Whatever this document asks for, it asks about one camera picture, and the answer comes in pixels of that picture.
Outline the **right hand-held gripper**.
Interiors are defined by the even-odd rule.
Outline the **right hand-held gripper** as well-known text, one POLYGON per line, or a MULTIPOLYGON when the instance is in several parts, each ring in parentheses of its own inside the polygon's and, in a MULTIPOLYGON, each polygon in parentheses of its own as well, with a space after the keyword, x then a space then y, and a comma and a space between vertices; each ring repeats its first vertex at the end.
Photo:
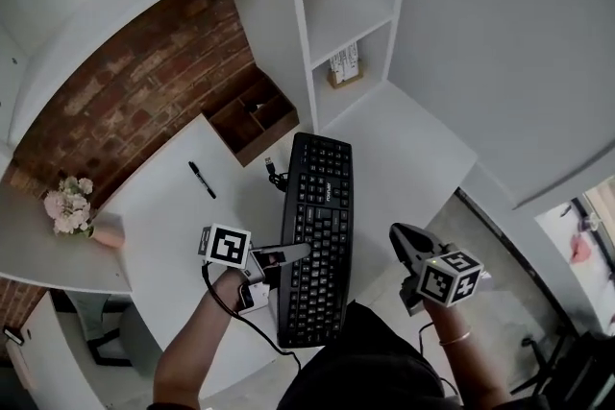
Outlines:
POLYGON ((400 290, 409 316, 425 309, 424 300, 451 307, 491 289, 491 274, 472 253, 453 244, 435 250, 428 231, 408 224, 394 223, 388 235, 409 272, 400 290))

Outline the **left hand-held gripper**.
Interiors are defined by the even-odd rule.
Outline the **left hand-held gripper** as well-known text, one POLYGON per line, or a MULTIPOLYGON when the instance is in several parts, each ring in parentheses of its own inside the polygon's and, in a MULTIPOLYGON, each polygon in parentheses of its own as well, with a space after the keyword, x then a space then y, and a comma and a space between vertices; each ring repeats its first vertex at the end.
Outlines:
POLYGON ((206 262, 235 268, 245 277, 238 290, 241 315, 268 306, 271 283, 267 276, 272 268, 302 260, 310 253, 309 243, 256 248, 249 231, 219 224, 203 229, 198 248, 206 262))

